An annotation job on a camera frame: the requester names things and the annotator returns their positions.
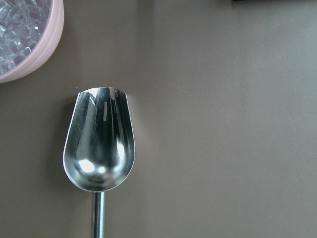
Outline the metal ice scoop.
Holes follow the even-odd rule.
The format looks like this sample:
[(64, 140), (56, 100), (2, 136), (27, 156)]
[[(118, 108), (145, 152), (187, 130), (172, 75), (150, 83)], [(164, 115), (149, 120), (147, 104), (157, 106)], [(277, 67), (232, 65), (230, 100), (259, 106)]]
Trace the metal ice scoop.
[(128, 99), (115, 87), (78, 93), (63, 150), (69, 180), (92, 194), (91, 237), (106, 237), (106, 192), (129, 176), (135, 140)]

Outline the pink bowl with ice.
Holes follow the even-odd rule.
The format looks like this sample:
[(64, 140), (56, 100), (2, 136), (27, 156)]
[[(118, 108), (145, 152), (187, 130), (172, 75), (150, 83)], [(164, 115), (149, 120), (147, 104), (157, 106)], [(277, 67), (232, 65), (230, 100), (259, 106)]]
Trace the pink bowl with ice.
[(61, 0), (0, 2), (0, 81), (22, 78), (41, 67), (61, 39)]

